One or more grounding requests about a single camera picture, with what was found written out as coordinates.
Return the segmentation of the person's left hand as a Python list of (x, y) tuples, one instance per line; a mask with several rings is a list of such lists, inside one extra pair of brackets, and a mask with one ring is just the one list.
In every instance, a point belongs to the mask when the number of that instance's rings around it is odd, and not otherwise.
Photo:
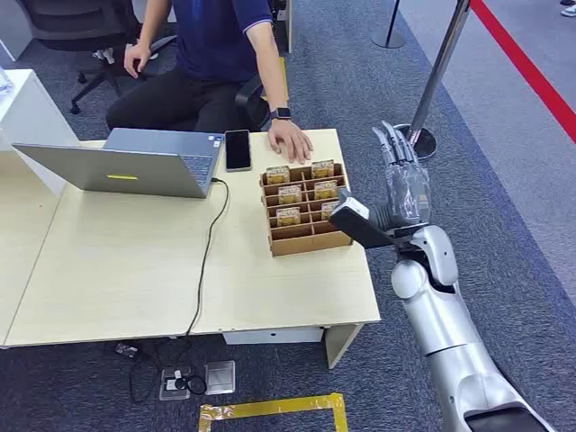
[(290, 163), (303, 164), (310, 160), (314, 150), (311, 140), (290, 120), (274, 119), (268, 130), (268, 141), (273, 151), (286, 157)]

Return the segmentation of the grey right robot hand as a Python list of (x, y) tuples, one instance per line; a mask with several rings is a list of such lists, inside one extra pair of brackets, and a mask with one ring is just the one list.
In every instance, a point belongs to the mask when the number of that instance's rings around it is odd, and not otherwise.
[(383, 203), (374, 209), (377, 223), (384, 231), (430, 223), (430, 178), (412, 146), (400, 130), (386, 121), (371, 130), (380, 142), (384, 160), (385, 195)]

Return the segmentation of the person's right hand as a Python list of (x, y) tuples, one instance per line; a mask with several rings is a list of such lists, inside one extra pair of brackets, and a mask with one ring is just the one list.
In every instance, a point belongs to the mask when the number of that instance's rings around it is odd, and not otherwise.
[(138, 78), (150, 57), (150, 45), (147, 42), (127, 44), (125, 50), (124, 68), (129, 76)]

